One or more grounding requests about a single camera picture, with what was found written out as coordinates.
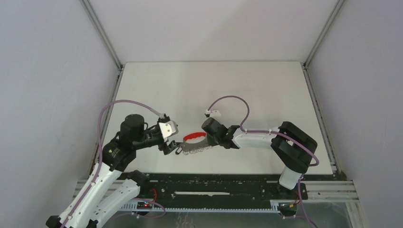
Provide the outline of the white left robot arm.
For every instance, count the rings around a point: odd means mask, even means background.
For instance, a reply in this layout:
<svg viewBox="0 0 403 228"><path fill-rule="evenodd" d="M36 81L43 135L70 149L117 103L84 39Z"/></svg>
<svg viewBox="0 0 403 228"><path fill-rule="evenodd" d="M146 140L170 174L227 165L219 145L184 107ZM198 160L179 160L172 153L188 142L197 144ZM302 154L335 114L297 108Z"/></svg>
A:
<svg viewBox="0 0 403 228"><path fill-rule="evenodd" d="M115 137L103 147L99 163L78 195L60 215L49 217L46 226L101 228L130 199L148 196L149 178L138 170L130 172L109 196L105 194L136 158L138 150L156 146L168 155L175 145L175 142L168 142L168 139L177 133L176 122L166 115L159 118L151 128L147 128L141 115L128 115Z"/></svg>

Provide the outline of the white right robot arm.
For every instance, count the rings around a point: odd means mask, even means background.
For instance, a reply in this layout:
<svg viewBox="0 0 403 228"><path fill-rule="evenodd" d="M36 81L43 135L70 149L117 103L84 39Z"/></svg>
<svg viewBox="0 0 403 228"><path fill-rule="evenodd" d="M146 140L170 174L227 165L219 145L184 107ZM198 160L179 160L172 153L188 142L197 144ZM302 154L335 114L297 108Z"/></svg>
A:
<svg viewBox="0 0 403 228"><path fill-rule="evenodd" d="M275 130L246 130L239 125L227 128L209 117L201 128L207 134L209 146L273 150L285 165L276 186L277 194L284 199L295 193L295 186L309 167L319 165L319 159L315 156L317 142L288 121Z"/></svg>

